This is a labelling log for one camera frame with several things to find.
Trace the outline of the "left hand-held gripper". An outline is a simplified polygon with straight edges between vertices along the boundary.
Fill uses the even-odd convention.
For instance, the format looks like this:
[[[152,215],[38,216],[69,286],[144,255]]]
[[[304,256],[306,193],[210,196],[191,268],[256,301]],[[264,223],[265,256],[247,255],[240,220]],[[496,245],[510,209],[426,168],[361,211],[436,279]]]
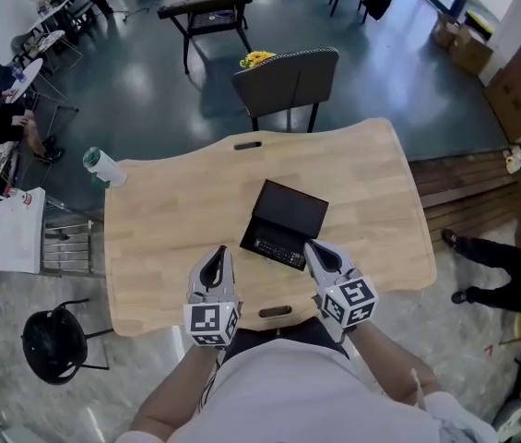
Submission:
[[[198,346],[226,349],[241,317],[232,255],[225,245],[206,253],[189,275],[184,324]]]

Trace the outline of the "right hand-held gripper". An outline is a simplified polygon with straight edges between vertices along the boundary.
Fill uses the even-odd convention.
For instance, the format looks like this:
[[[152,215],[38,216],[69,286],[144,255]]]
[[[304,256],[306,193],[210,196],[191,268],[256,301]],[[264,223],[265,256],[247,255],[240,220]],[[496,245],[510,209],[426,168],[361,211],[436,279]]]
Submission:
[[[371,319],[378,292],[341,247],[315,239],[305,243],[304,256],[316,284],[315,302],[324,318],[331,318],[343,332]]]

